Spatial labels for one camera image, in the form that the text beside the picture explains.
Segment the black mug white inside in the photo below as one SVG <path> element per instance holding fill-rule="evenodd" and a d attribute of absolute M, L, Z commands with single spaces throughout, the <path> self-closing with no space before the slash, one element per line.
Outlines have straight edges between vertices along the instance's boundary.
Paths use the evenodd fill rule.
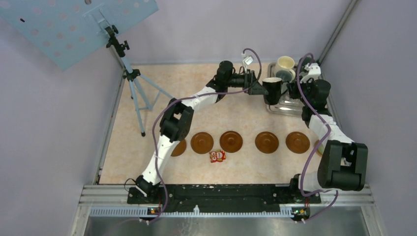
<path fill-rule="evenodd" d="M 263 79 L 262 85 L 268 92 L 268 94 L 264 95 L 264 101 L 267 105 L 278 104 L 281 97 L 282 82 L 282 79 L 278 77 Z"/>

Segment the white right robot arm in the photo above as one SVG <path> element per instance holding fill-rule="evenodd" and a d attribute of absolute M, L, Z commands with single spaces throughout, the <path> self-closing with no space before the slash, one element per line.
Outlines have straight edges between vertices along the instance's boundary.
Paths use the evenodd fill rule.
<path fill-rule="evenodd" d="M 361 191 L 365 185 L 368 147 L 345 135 L 327 107 L 331 85 L 308 79 L 287 85 L 289 96 L 303 103 L 301 118 L 319 138 L 307 158 L 298 183 L 288 189 L 289 198 L 301 203 L 326 190 Z"/>

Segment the light green mug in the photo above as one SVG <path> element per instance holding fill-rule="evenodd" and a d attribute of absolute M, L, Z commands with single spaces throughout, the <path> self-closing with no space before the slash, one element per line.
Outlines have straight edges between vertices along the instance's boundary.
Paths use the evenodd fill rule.
<path fill-rule="evenodd" d="M 317 149 L 317 152 L 318 152 L 319 155 L 323 155 L 324 150 L 325 150 L 325 146 L 323 144 L 320 144 L 318 149 Z"/>

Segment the woven rattan coaster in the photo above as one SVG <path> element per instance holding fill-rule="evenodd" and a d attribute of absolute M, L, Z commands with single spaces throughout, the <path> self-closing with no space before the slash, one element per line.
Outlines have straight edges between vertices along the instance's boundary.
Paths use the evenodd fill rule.
<path fill-rule="evenodd" d="M 315 147 L 315 148 L 317 148 L 317 149 L 316 149 L 316 153 L 317 153 L 319 156 L 322 156 L 322 153 L 321 153 L 321 151 L 320 151 L 320 144 L 319 144 L 319 140 L 317 140 L 317 141 L 314 143 L 314 147 Z"/>

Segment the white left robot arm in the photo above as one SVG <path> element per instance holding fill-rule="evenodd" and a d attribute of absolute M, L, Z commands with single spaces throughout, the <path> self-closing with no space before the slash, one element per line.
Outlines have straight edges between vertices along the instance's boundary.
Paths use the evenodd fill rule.
<path fill-rule="evenodd" d="M 154 153 L 145 170 L 135 180 L 135 188 L 145 203 L 157 199 L 162 171 L 174 149 L 188 135 L 194 113 L 219 102 L 230 94 L 229 88 L 237 88 L 238 93 L 266 95 L 268 92 L 260 83 L 261 74 L 261 71 L 256 73 L 247 68 L 237 73 L 233 63 L 225 60 L 220 62 L 214 77 L 199 92 L 170 100 L 153 125 L 160 127 L 159 136 L 153 135 Z"/>

